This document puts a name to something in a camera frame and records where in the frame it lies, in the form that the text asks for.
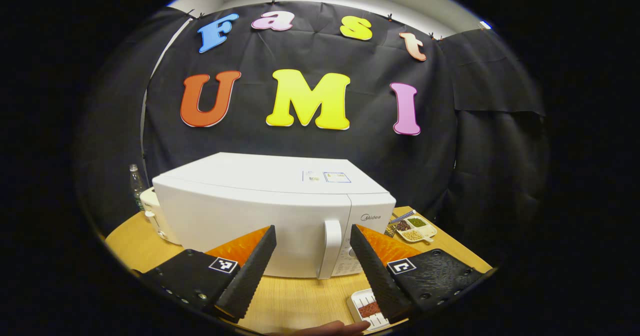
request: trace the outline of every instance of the letter m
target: letter m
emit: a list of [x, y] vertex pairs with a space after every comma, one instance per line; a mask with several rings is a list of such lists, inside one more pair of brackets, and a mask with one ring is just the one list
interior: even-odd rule
[[293, 124], [290, 115], [290, 104], [293, 104], [297, 119], [303, 126], [311, 122], [318, 107], [322, 105], [320, 116], [315, 119], [319, 128], [349, 128], [349, 120], [345, 116], [345, 90], [351, 80], [338, 73], [327, 73], [311, 91], [300, 71], [295, 69], [279, 69], [273, 73], [278, 80], [276, 101], [273, 113], [267, 116], [270, 126], [288, 127]]

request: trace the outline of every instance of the microwave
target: microwave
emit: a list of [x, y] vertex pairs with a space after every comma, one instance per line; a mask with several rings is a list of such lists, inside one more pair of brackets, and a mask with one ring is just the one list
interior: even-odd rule
[[263, 274], [318, 279], [361, 272], [352, 225], [384, 233], [396, 205], [348, 160], [240, 153], [160, 174], [141, 200], [160, 237], [201, 252], [274, 225]]

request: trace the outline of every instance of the midea logo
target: midea logo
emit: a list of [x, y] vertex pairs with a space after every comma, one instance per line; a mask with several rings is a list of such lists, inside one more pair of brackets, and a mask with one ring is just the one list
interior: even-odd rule
[[375, 220], [379, 218], [380, 216], [372, 216], [372, 215], [369, 215], [368, 213], [365, 213], [364, 215], [360, 216], [361, 220]]

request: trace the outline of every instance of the wooden table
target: wooden table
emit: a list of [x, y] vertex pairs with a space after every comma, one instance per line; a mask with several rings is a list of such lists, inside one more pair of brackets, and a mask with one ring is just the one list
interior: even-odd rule
[[[397, 207], [390, 220], [410, 210], [410, 207]], [[423, 252], [441, 248], [478, 272], [491, 269], [476, 254], [433, 226], [438, 230], [433, 243], [427, 245], [420, 241], [409, 245]], [[394, 238], [405, 242], [398, 234]], [[140, 272], [147, 272], [184, 250], [182, 246], [158, 237], [142, 212], [117, 227], [105, 241], [127, 267]], [[370, 285], [364, 272], [330, 279], [263, 276], [246, 316], [238, 322], [238, 326], [261, 333], [288, 333], [333, 320], [351, 324], [354, 319], [346, 300], [352, 293], [366, 288], [370, 288]]]

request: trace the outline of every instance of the pink letter i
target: pink letter i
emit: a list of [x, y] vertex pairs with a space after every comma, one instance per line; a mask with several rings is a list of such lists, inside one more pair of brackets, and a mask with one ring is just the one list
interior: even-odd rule
[[404, 83], [391, 83], [391, 89], [395, 92], [398, 103], [398, 121], [393, 130], [399, 135], [416, 136], [420, 134], [420, 126], [416, 124], [416, 106], [414, 96], [418, 91]]

